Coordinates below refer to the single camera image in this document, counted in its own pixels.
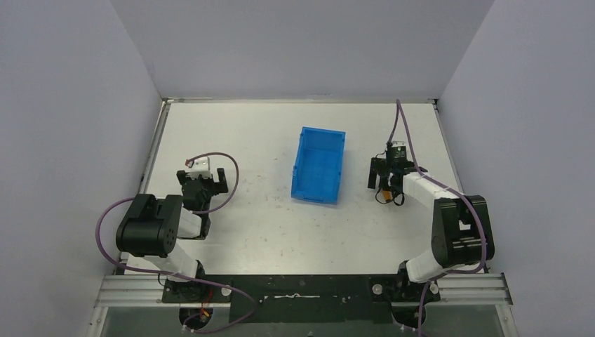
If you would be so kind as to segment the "orange handled screwdriver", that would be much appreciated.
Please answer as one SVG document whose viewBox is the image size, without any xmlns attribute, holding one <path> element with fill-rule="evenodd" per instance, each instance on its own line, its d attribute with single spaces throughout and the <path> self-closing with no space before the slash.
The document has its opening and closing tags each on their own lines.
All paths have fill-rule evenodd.
<svg viewBox="0 0 595 337">
<path fill-rule="evenodd" d="M 375 194 L 375 200 L 380 204 L 389 204 L 393 202 L 393 196 L 389 190 L 379 189 Z"/>
</svg>

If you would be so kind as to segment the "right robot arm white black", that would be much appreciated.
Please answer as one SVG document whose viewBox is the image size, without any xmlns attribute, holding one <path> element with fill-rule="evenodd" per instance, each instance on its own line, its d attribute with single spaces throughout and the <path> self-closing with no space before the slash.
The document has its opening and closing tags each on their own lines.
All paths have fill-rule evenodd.
<svg viewBox="0 0 595 337">
<path fill-rule="evenodd" d="M 406 146 L 389 146 L 370 160 L 368 188 L 382 194 L 382 203 L 402 206 L 413 200 L 432 215 L 430 247 L 405 261 L 405 275 L 395 281 L 396 294 L 411 301 L 423 283 L 465 265 L 483 266 L 495 255 L 486 200 L 462 194 L 439 182 L 408 160 Z"/>
</svg>

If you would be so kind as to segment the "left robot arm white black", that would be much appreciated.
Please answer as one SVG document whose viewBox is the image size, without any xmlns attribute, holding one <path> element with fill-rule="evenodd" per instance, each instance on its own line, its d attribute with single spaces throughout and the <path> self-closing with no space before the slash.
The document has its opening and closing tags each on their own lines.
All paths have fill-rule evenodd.
<svg viewBox="0 0 595 337">
<path fill-rule="evenodd" d="M 178 241 L 208 236 L 211 199 L 229 192 L 225 170 L 218 168 L 216 173 L 213 178 L 209 168 L 179 170 L 180 194 L 163 199 L 137 194 L 116 231 L 120 251 L 149 261 L 165 272 L 168 280 L 182 282 L 180 293 L 192 303 L 207 296 L 208 282 L 200 278 L 205 275 L 202 263 Z"/>
</svg>

